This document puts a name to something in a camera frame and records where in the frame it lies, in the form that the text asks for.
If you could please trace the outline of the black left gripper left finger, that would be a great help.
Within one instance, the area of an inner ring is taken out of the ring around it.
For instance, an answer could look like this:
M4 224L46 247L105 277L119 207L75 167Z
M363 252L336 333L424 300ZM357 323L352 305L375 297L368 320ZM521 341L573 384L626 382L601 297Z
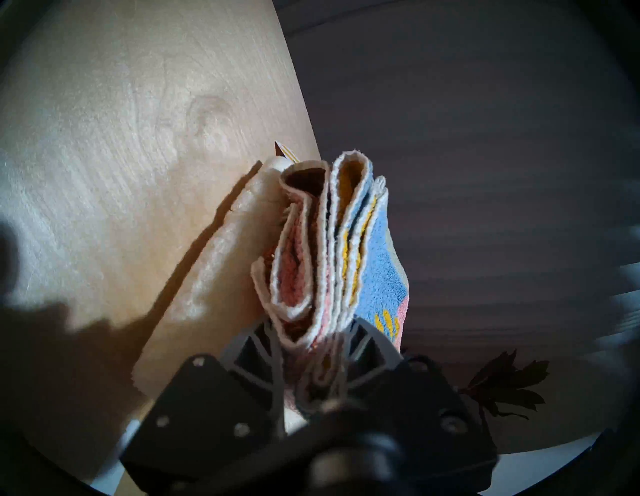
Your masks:
M285 437L283 361L270 320L234 337L220 358L189 356L120 457L135 485L162 495Z

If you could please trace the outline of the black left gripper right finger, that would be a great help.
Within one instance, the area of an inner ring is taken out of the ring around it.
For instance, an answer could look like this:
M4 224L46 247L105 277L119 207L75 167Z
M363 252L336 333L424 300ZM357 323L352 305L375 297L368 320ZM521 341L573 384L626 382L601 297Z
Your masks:
M497 449L439 366L357 318L300 365L300 412L354 427L314 455L303 495L478 495Z

